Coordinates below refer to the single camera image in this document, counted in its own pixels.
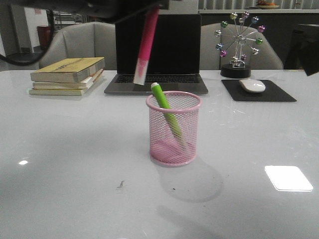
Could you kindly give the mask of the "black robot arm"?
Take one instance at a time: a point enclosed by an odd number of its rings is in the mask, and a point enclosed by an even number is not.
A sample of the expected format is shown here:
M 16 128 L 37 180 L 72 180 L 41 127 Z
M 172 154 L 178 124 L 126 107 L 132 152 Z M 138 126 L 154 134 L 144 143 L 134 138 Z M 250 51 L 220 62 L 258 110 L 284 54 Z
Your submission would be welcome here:
M 117 23 L 133 15 L 144 14 L 152 9 L 169 9 L 167 0 L 2 0 L 4 5 L 19 5 L 22 7 L 39 8 L 49 10 L 50 27 L 53 28 L 53 12 L 62 11 L 68 13 L 77 13 L 104 19 L 107 23 Z M 0 56 L 2 61 L 16 66 L 33 65 L 36 62 L 40 67 L 46 63 L 51 64 L 59 61 L 66 56 L 63 49 L 56 41 L 56 37 L 51 36 L 49 47 L 31 61 L 14 61 L 8 56 Z
M 297 24 L 292 32 L 285 69 L 304 70 L 307 76 L 319 72 L 319 26 Z

